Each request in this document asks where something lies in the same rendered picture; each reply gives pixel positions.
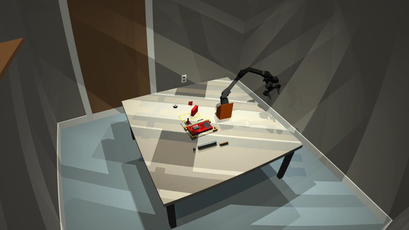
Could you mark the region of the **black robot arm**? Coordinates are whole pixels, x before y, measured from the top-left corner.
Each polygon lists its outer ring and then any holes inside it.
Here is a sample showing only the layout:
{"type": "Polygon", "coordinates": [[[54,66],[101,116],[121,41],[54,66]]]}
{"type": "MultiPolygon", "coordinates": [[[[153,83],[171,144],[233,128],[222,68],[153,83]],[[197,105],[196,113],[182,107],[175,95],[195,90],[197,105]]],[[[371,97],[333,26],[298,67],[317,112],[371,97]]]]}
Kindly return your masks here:
{"type": "Polygon", "coordinates": [[[258,70],[258,69],[254,69],[254,68],[251,68],[251,67],[247,67],[246,69],[241,70],[241,71],[237,74],[237,77],[234,79],[234,81],[229,85],[229,87],[227,87],[227,88],[221,93],[221,97],[220,97],[221,105],[223,105],[223,104],[229,104],[229,100],[228,100],[227,96],[231,93],[230,90],[234,87],[234,85],[237,83],[237,81],[240,80],[241,77],[243,77],[243,76],[244,76],[246,73],[248,73],[248,72],[252,72],[252,73],[254,73],[254,74],[259,74],[259,75],[261,75],[262,77],[264,77],[264,80],[263,80],[263,81],[266,83],[265,87],[266,87],[267,90],[269,90],[270,87],[273,87],[273,86],[272,86],[272,83],[278,83],[278,82],[279,82],[279,79],[277,78],[277,76],[276,76],[276,77],[273,77],[273,76],[270,74],[269,71],[261,71],[261,70],[258,70]],[[269,84],[267,84],[267,83],[269,83],[269,84]]]}

